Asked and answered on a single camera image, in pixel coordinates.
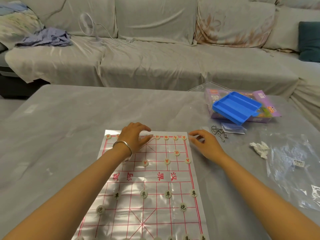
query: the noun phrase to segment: human arm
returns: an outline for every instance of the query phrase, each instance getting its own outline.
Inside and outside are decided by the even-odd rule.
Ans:
[[[190,137],[190,141],[206,158],[222,167],[273,240],[320,239],[317,224],[228,156],[211,133],[195,130],[189,135],[197,136]]]
[[[127,142],[135,153],[152,138],[149,135],[139,140],[142,130],[151,131],[141,123],[130,123],[122,129],[118,141]],[[117,143],[32,212],[3,240],[70,240],[106,181],[130,153],[124,143]]]

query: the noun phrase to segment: blue plastic tray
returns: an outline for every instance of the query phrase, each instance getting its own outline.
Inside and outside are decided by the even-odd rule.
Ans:
[[[258,116],[257,110],[261,106],[261,103],[238,92],[230,92],[228,95],[215,101],[212,109],[237,125],[242,125],[250,116]]]

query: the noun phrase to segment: hand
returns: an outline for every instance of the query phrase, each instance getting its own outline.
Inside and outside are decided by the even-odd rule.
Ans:
[[[141,147],[144,146],[152,137],[153,135],[145,136],[143,139],[139,140],[139,134],[142,131],[151,131],[151,129],[141,123],[130,123],[128,126],[124,127],[119,135],[118,141],[125,141],[128,143],[132,150],[132,154],[136,153]]]
[[[189,140],[199,149],[199,151],[214,163],[221,165],[221,162],[229,156],[224,152],[216,137],[204,129],[194,130],[189,133]]]

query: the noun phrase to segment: sofa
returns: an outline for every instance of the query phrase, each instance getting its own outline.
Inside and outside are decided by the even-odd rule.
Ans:
[[[213,81],[282,96],[320,130],[320,64],[298,50],[298,23],[320,21],[320,0],[20,1],[73,42],[1,53],[26,84],[187,91]],[[106,28],[101,46],[80,30],[83,12]]]

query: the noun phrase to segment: floor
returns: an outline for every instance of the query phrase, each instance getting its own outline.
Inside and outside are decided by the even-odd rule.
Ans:
[[[25,100],[4,99],[0,96],[0,123],[16,111]]]

